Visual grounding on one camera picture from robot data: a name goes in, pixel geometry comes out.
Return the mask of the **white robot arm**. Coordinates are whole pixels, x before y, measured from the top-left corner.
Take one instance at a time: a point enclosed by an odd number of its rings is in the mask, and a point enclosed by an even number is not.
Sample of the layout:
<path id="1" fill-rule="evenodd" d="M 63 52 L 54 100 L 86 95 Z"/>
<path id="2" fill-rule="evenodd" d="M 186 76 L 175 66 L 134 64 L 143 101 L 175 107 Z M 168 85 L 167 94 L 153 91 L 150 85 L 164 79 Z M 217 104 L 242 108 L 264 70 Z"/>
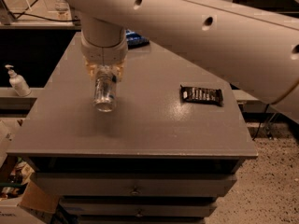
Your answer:
<path id="1" fill-rule="evenodd" d="M 66 0 L 133 30 L 299 122 L 299 22 L 222 0 Z"/>

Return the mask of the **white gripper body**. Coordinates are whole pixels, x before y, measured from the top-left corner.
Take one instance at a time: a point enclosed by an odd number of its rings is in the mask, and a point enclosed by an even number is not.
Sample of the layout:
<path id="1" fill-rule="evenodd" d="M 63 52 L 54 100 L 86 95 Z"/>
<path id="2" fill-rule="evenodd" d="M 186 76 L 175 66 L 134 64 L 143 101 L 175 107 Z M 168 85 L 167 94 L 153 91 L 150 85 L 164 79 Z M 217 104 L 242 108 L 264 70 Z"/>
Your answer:
<path id="1" fill-rule="evenodd" d="M 95 46 L 84 36 L 81 38 L 81 51 L 88 63 L 114 65 L 125 60 L 128 47 L 126 39 L 112 47 Z"/>

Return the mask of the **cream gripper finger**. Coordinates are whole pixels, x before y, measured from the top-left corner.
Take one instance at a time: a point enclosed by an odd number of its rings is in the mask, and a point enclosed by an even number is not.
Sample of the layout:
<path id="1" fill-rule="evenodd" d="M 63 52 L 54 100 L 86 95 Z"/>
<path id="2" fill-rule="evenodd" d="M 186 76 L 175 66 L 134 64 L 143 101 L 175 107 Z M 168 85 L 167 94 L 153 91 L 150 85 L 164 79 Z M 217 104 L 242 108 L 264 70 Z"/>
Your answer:
<path id="1" fill-rule="evenodd" d="M 85 68 L 91 79 L 94 79 L 97 70 L 97 64 L 85 59 Z"/>
<path id="2" fill-rule="evenodd" d="M 125 60 L 120 61 L 119 63 L 115 64 L 116 68 L 116 75 L 118 80 L 122 80 L 123 74 L 124 74 L 124 65 L 125 65 Z"/>

